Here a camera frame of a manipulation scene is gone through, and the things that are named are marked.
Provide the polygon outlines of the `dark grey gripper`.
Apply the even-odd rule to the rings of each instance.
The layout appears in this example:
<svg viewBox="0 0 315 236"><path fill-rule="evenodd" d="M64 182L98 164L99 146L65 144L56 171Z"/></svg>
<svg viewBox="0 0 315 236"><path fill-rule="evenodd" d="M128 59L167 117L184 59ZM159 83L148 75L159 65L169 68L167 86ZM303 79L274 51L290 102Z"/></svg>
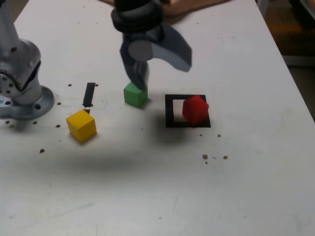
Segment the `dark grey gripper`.
<svg viewBox="0 0 315 236"><path fill-rule="evenodd" d="M161 59L175 69L188 72L192 66L192 49L174 28L159 24L147 31L130 27L123 33L120 54L130 81L140 90L147 88L147 61Z"/></svg>

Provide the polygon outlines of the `person's hand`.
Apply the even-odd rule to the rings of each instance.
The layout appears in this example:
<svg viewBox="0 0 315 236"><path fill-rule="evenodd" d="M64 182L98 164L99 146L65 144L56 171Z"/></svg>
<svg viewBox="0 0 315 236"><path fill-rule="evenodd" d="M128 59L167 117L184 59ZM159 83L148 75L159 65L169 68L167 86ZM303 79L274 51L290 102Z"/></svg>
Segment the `person's hand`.
<svg viewBox="0 0 315 236"><path fill-rule="evenodd" d="M166 16L177 16L189 10L189 0L161 0Z"/></svg>

